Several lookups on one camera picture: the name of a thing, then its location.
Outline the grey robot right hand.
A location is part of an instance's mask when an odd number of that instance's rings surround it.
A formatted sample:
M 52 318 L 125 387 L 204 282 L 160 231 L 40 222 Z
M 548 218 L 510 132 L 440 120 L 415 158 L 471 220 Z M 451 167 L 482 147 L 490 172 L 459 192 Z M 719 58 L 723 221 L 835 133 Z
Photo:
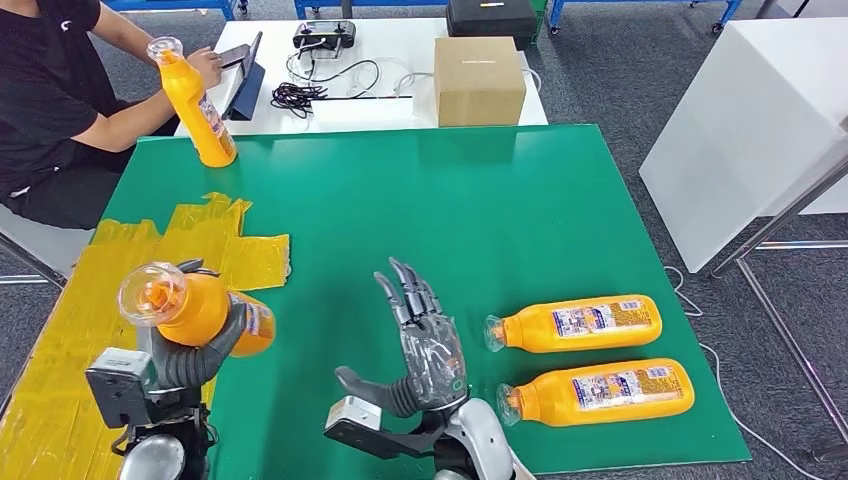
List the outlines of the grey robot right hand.
M 335 369 L 337 380 L 348 394 L 399 418 L 462 403 L 468 397 L 468 380 L 454 319 L 445 314 L 430 284 L 412 266 L 394 257 L 389 263 L 400 288 L 380 272 L 374 278 L 398 327 L 406 375 L 382 384 L 339 366 Z

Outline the person's left hand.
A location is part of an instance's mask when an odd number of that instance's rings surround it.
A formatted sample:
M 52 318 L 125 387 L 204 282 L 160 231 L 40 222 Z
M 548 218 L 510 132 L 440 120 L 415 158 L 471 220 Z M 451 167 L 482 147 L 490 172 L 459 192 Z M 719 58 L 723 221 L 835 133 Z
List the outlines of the person's left hand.
M 220 83 L 223 61 L 210 47 L 196 50 L 187 57 L 187 62 L 200 74 L 206 90 Z

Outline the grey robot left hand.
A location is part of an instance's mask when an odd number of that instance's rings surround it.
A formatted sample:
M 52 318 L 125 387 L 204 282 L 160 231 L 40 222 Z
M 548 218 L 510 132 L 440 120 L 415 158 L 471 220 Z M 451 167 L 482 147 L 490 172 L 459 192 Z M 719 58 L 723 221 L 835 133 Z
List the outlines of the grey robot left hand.
M 132 291 L 129 283 L 138 281 Z M 200 387 L 212 380 L 244 336 L 243 303 L 201 259 L 139 267 L 122 288 L 138 347 L 151 355 L 162 389 Z

